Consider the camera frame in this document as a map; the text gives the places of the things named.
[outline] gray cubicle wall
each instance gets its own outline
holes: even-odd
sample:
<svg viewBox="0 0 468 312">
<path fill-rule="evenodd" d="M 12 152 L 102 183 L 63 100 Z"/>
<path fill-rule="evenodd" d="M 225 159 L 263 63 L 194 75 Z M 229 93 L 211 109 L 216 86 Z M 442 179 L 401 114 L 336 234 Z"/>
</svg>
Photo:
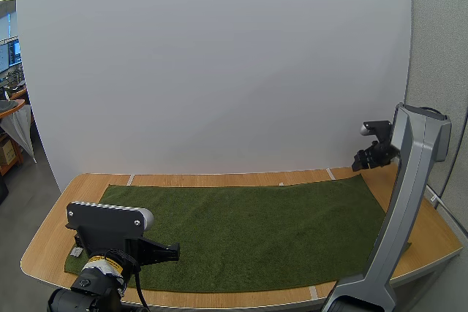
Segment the gray cubicle wall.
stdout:
<svg viewBox="0 0 468 312">
<path fill-rule="evenodd" d="M 410 57 L 407 103 L 435 107 L 453 121 L 448 159 L 434 167 L 429 184 L 440 192 L 450 165 L 456 160 L 442 199 L 468 227 L 468 131 L 456 155 L 468 110 L 468 0 L 412 0 Z M 438 211 L 468 247 L 442 207 Z M 467 286 L 465 249 L 412 310 L 468 311 Z"/>
</svg>

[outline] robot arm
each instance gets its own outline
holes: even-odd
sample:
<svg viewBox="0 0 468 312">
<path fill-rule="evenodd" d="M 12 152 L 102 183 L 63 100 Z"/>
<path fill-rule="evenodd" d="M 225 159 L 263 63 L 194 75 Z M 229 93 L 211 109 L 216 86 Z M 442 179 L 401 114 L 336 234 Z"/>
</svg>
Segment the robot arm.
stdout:
<svg viewBox="0 0 468 312">
<path fill-rule="evenodd" d="M 448 152 L 450 119 L 431 110 L 397 105 L 391 132 L 384 121 L 367 124 L 364 134 L 366 130 L 375 134 L 379 142 L 358 152 L 353 169 L 384 166 L 388 156 L 399 155 L 399 172 L 364 272 L 338 281 L 322 311 L 393 311 L 396 297 L 390 278 L 410 236 L 434 162 L 444 161 Z"/>
</svg>

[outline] black cable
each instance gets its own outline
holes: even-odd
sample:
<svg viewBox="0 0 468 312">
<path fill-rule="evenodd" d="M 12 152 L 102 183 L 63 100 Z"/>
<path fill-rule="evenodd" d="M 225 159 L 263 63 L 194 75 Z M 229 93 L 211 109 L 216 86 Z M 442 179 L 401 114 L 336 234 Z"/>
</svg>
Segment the black cable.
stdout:
<svg viewBox="0 0 468 312">
<path fill-rule="evenodd" d="M 439 193 L 440 198 L 442 198 L 442 195 L 444 194 L 445 188 L 447 187 L 448 181 L 450 180 L 450 176 L 452 175 L 453 168 L 455 167 L 455 162 L 456 162 L 456 159 L 458 157 L 458 152 L 460 151 L 461 143 L 463 142 L 463 136 L 465 134 L 465 130 L 467 129 L 467 121 L 468 121 L 468 108 L 467 108 L 467 111 L 465 113 L 465 119 L 463 121 L 463 125 L 461 127 L 461 136 L 460 136 L 460 140 L 458 141 L 458 144 L 456 146 L 455 156 L 453 157 L 452 163 L 450 164 L 450 169 L 448 170 L 447 177 L 446 177 L 445 182 L 444 182 L 444 184 L 442 186 L 442 189 L 440 190 L 440 193 Z M 437 209 L 438 206 L 439 206 L 439 203 L 437 203 L 435 205 L 435 208 Z"/>
<path fill-rule="evenodd" d="M 436 109 L 434 109 L 433 107 L 421 106 L 421 109 L 423 109 L 423 110 L 428 110 L 428 111 L 432 111 L 433 113 L 438 113 L 439 115 L 442 114 L 439 110 L 436 110 Z"/>
<path fill-rule="evenodd" d="M 134 268 L 133 274 L 135 274 L 135 283 L 137 285 L 138 297 L 140 298 L 140 301 L 141 301 L 141 304 L 143 305 L 143 307 L 145 307 L 145 308 L 147 308 L 149 310 L 149 307 L 148 307 L 148 305 L 146 304 L 146 301 L 145 301 L 145 297 L 143 296 L 143 292 L 141 291 L 141 285 L 140 285 L 141 267 L 140 267 L 140 264 L 138 263 L 138 261 L 136 259 L 134 259 L 132 256 L 130 256 L 128 253 L 126 253 L 126 252 L 124 252 L 122 250 L 119 250 L 117 248 L 112 248 L 110 250 L 107 250 L 105 255 L 104 255 L 104 259 L 107 258 L 107 254 L 109 254 L 109 253 L 116 254 L 116 255 L 120 256 L 122 259 L 126 259 L 128 262 L 130 262 L 133 265 L 133 268 Z"/>
<path fill-rule="evenodd" d="M 135 273 L 135 283 L 137 284 L 137 293 L 138 293 L 138 297 L 140 298 L 141 304 L 149 310 L 148 305 L 146 305 L 145 298 L 143 297 L 143 292 L 141 291 L 139 273 Z"/>
</svg>

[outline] curved wooden desk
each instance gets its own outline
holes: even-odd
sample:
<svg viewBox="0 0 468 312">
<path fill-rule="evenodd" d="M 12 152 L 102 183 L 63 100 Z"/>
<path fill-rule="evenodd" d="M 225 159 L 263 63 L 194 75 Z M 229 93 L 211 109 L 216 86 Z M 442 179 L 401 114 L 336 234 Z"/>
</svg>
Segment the curved wooden desk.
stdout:
<svg viewBox="0 0 468 312">
<path fill-rule="evenodd" d="M 8 115 L 11 115 L 12 113 L 15 113 L 20 108 L 22 108 L 24 106 L 24 104 L 26 103 L 26 101 L 23 100 L 23 99 L 18 99 L 18 100 L 15 100 L 15 101 L 18 102 L 18 105 L 16 107 L 10 109 L 10 110 L 7 110 L 7 111 L 4 111 L 4 112 L 0 113 L 0 118 L 7 117 Z"/>
<path fill-rule="evenodd" d="M 350 168 L 332 169 L 336 178 L 352 177 Z M 390 202 L 396 165 L 361 171 L 372 194 L 384 210 Z M 327 170 L 256 173 L 240 175 L 95 175 L 77 176 L 60 196 L 21 259 L 27 275 L 53 284 L 70 287 L 76 275 L 64 272 L 64 262 L 74 243 L 74 232 L 65 228 L 65 207 L 71 201 L 98 202 L 109 184 L 133 186 L 275 186 L 330 180 Z M 398 286 L 443 267 L 461 250 L 457 237 L 438 212 L 425 199 L 412 234 L 412 245 L 403 254 L 393 274 L 392 285 Z M 193 294 L 145 290 L 149 305 L 160 309 L 260 308 L 262 311 L 294 309 L 310 311 L 327 297 L 335 282 L 269 292 Z M 140 302 L 135 289 L 127 289 L 123 300 Z"/>
</svg>

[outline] white tape strip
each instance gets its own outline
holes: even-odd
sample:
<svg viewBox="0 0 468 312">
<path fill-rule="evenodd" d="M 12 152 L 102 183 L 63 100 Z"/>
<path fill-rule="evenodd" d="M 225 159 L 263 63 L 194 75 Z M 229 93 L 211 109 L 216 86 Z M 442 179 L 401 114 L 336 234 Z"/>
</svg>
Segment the white tape strip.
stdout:
<svg viewBox="0 0 468 312">
<path fill-rule="evenodd" d="M 309 290 L 310 290 L 310 296 L 311 296 L 311 300 L 318 300 L 318 295 L 317 295 L 317 289 L 315 289 L 315 286 L 310 286 L 309 287 Z"/>
<path fill-rule="evenodd" d="M 132 181 L 133 181 L 133 177 L 134 177 L 134 176 L 135 176 L 135 175 L 130 175 L 129 181 L 127 182 L 127 185 L 128 185 L 128 186 L 131 186 L 131 185 L 132 185 Z"/>
<path fill-rule="evenodd" d="M 335 179 L 336 179 L 335 176 L 333 175 L 333 173 L 330 171 L 329 168 L 327 168 L 327 173 L 328 173 L 328 175 L 330 176 L 330 178 L 331 178 L 332 180 L 335 180 Z"/>
</svg>

